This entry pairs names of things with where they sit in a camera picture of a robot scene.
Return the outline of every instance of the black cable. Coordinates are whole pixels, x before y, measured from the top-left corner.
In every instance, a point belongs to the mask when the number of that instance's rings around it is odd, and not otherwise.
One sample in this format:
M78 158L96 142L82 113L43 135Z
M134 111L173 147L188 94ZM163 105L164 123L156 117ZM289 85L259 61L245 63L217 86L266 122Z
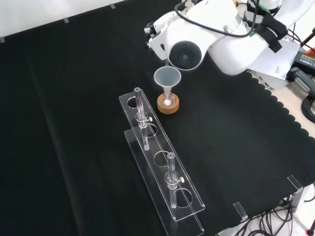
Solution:
M213 31L213 32L216 32L216 33L221 33L221 34L224 34L224 35L226 35L226 36L235 37L235 38L245 38L245 37L247 37L247 36L250 36L250 35L253 33L253 31L254 31L255 22L256 22L256 16L257 16L257 14L258 14L258 8L259 8L259 0L257 0L257 3L256 3L255 13L254 13L254 17L253 17L253 19L252 19L252 22L253 22L252 28L251 28L251 30L250 30L247 34L243 34L243 35L227 33L227 32L224 32L224 31L221 31L221 30L218 30L218 29L214 29L214 28L211 28L211 27L208 27L208 26L204 26L204 25L202 25L202 24L199 24L199 23L197 23L197 22L195 22L195 21L192 21L192 20L186 18L185 16L183 16L183 15L178 11L178 7L180 7L180 6L182 6L182 5L185 5L187 1L188 1L188 0L185 0L185 1L183 1L183 2L181 2L181 3L179 3L179 4L177 4L177 5L175 6L175 9L174 9L174 10L175 10L176 14L177 14L180 18L184 19L185 21L187 21L187 22L189 22L189 23L191 23L191 24L193 24L193 25L202 27L202 28L204 28L204 29L206 29L206 30L210 30L210 31Z
M295 26L296 26L296 23L294 23L293 32L292 32L293 33L293 41L295 40L294 35L296 34L295 33Z
M312 111L312 104L315 101L310 95L308 95L302 102L301 110L303 115L310 120L311 122L315 123L315 114Z
M248 234L248 236L255 236L255 235L264 235L264 236L276 236L278 235L278 233L281 231L281 229L284 227L284 225L288 222L291 221L291 233L290 236L292 235L292 231L293 231L293 206L291 204L291 201L289 200L281 200L281 203L279 204L280 207L282 207L281 209L272 209L270 212L265 212L261 215L252 217L250 219L247 220L246 224L236 233L236 236L238 236L240 234L240 232L242 232L241 236L244 236L246 233L246 230L248 228L249 223L260 217L260 221L259 221L259 230L254 230L252 232L250 232ZM286 217L285 219L281 218L277 212L278 211L283 211L283 210L287 210L286 213ZM272 228L272 213L275 213L276 216L283 221L282 225L278 228L278 230L276 232L273 231Z
M290 29L287 29L287 30L290 31L290 32L293 34L293 36L295 36L298 40L301 41L300 37L299 37L294 31L292 31L292 30L290 30Z
M306 47L308 47L309 49L311 49L314 53L315 53L315 49L314 48L312 48L312 47L310 47L309 45L307 45L307 44L304 44L299 38L297 38L297 39L295 39L296 41L298 41L299 43L302 43L302 45L301 46L306 46Z
M277 209L277 210L273 209L271 212L263 213L263 214L261 214L261 215L258 215L258 216L255 216L255 217L252 217L252 218L248 219L247 222L246 222L246 224L242 226L242 228L235 234L235 236L238 236L238 235L240 234L240 232L243 232L243 233L241 234L241 236L244 236L245 233L246 233L246 230L247 230L247 228L248 228L249 223L250 223L252 220L257 219L257 218L260 218L260 217L261 217L261 219L260 219L260 222L259 222L259 228L260 228L260 230L258 230L259 232L258 232L258 231L253 231L253 232L251 232L251 233L255 233L255 232L256 232L256 234L263 234L263 235L266 235L266 236L272 236L271 234L269 234L269 233L266 231L266 226L264 226L264 223L263 223L263 221L262 221L262 218L265 217L265 215L266 215L266 214L269 214L269 213L274 213L274 212L283 211L283 210L290 210L291 207L289 207L289 206L290 206L290 205L288 205L288 204L285 203L285 206L284 206L282 209Z
M315 200L315 196L314 196L312 199L310 199L310 200L305 200L304 202L305 202L305 203L309 203L309 202L314 201L314 200Z
M277 15L277 13L280 11L281 6L282 6L282 5L280 5L280 6L278 7L278 9L276 10L276 12L272 15L273 17L275 17L275 15Z

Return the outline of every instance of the white paper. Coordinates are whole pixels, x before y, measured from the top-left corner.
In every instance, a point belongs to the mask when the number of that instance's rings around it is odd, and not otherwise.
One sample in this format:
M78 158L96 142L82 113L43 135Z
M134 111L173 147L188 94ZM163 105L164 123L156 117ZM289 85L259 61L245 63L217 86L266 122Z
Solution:
M277 53L274 53L270 48L266 48L249 69L285 80L300 45L286 40L280 40L280 44L282 48Z

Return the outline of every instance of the test tube rack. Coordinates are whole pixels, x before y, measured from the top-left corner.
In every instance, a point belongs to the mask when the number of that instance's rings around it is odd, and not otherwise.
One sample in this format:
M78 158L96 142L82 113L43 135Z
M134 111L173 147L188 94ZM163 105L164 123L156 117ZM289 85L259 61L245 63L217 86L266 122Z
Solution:
M131 125L125 137L166 234L202 235L197 213L205 205L144 92L135 88L119 100Z

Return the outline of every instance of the robotic arm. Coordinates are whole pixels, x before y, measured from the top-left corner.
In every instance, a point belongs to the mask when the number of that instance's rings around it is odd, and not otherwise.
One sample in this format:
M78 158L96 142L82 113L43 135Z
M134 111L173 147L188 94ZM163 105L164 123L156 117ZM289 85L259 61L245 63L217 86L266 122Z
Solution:
M266 6L267 9L274 8L280 2L281 0L257 1L259 6ZM283 0L274 18L289 28L314 2L315 0ZM161 60L168 59L180 70L196 69L208 52L223 73L236 75L246 70L268 47L268 43L257 33L242 36L248 34L248 31L232 0L202 0L179 14L215 30L192 24L175 11L166 13L145 28L145 33L150 35L148 47ZM253 13L246 12L245 16L253 17ZM262 17L257 15L255 22L260 23L261 20ZM227 36L220 31L240 36Z

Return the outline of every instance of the cable bundle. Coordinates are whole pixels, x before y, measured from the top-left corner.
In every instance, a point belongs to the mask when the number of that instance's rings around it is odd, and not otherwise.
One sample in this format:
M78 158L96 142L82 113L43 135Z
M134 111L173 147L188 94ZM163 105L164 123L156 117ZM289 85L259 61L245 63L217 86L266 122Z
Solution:
M260 218L260 222L259 222L259 230L254 230L252 232L250 232L248 234L248 236L255 236L255 235L264 235L264 236L276 236L280 230L283 228L283 226L287 223L291 221L291 233L292 234L292 230L293 230L293 211L292 211L292 205L290 202L286 201L286 200L281 200L281 203L279 205L279 207L281 207L281 209L273 209L270 212L264 212L261 215L252 217L250 219L248 219L248 221L246 222L246 224L236 233L235 236L245 236L246 230L248 228L248 225L250 224L250 222L254 219ZM283 210L287 210L287 214L285 216L285 219L281 218L277 212L279 211L283 211ZM283 223L281 224L281 226L275 230L272 228L272 213L274 213L276 215L277 218L279 218L281 221L283 221Z

